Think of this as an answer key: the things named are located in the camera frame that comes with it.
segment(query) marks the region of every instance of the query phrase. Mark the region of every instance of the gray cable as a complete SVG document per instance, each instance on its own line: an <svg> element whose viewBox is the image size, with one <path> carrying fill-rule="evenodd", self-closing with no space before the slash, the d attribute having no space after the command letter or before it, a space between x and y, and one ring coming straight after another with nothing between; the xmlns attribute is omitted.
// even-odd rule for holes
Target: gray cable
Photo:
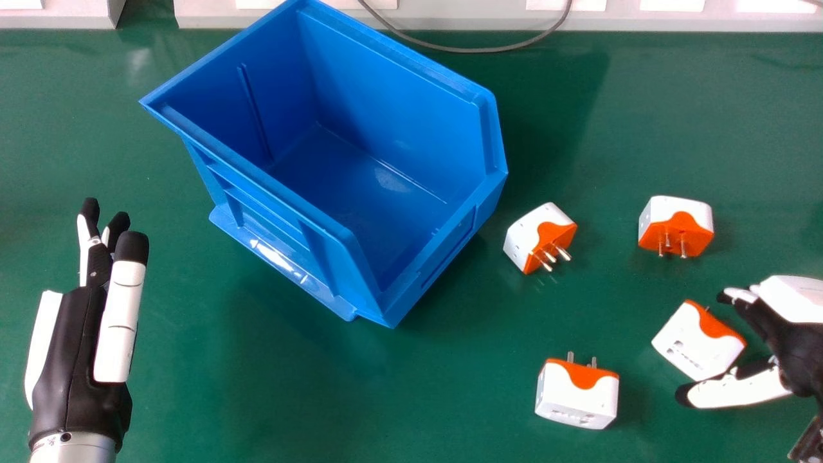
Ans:
<svg viewBox="0 0 823 463"><path fill-rule="evenodd" d="M522 42L518 42L516 44L511 44L511 45L503 45L503 46L500 46L500 47L481 47L481 48L474 48L474 49L465 49L465 48L460 48L460 47L447 47L447 46L444 46L444 45L432 44L431 42L426 42L424 40L415 39L414 37L412 37L412 36L410 36L410 35L408 35L404 32L401 32L397 27L392 26L388 21L386 21L386 19L384 17L380 16L379 13L377 13L372 7L370 7L369 4L365 2L365 0L357 0L357 2L363 8L365 8L365 10L367 12L369 12L369 14L371 16L374 16L374 19L379 21L380 24L382 24L383 26L386 27L386 29L392 31L396 36L400 37L401 39L412 42L413 44L418 44L421 47L426 47L427 49L436 49L436 50L440 50L440 51L447 51L447 52L450 52L450 53L470 54L470 53L501 53L501 52L504 52L504 51L511 51L511 50L515 50L515 49L521 49L521 48L524 48L524 47L528 47L531 44L534 44L536 42L539 42L540 40L545 39L547 35L551 34L555 30L557 30L557 28L559 28L560 25L563 24L563 21L565 21L565 18L569 15L569 12L571 11L572 0L566 0L565 6L563 7L563 14L560 15L560 18L558 18L557 21L555 21L555 23L551 25L551 27L544 30L539 35L536 35L536 36L532 37L529 40L524 40Z"/></svg>

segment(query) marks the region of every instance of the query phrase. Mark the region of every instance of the power adapter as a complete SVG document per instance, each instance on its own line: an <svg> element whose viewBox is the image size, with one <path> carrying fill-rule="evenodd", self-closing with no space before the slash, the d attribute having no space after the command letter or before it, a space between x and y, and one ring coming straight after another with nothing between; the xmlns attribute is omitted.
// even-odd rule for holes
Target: power adapter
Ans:
<svg viewBox="0 0 823 463"><path fill-rule="evenodd" d="M574 363L574 353L565 361L549 358L537 377L534 413L558 423L586 429L603 429L617 416L620 377L589 365Z"/></svg>
<svg viewBox="0 0 823 463"><path fill-rule="evenodd" d="M652 339L660 355L694 381L725 373L746 340L694 301L685 301Z"/></svg>
<svg viewBox="0 0 823 463"><path fill-rule="evenodd" d="M551 272L560 257L571 260L571 245L577 224L554 203L545 203L522 216L506 232L503 252L524 274L543 267Z"/></svg>
<svg viewBox="0 0 823 463"><path fill-rule="evenodd" d="M712 208L700 201L652 196L640 214L637 244L657 251L660 257L695 257L703 253L713 238Z"/></svg>

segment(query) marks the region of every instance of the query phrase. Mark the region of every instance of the green tabletop surface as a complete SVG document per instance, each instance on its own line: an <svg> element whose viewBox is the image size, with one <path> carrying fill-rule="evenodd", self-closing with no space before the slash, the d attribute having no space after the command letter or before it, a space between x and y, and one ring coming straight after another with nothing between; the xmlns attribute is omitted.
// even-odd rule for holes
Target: green tabletop surface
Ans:
<svg viewBox="0 0 823 463"><path fill-rule="evenodd" d="M558 33L497 55L424 51L498 101L510 176L495 214L395 329L346 323L214 227L178 137L137 100L229 39L178 30L170 1L115 31L0 31L0 461L25 461L23 372L40 293L77 285L75 214L131 213L151 238L118 462L784 461L816 411L674 400L651 338L683 300L767 349L726 286L823 278L820 35ZM455 45L530 36L435 33ZM649 197L714 208L697 259L637 247ZM510 223L557 203L574 259L522 275ZM534 414L546 358L620 375L597 432Z"/></svg>

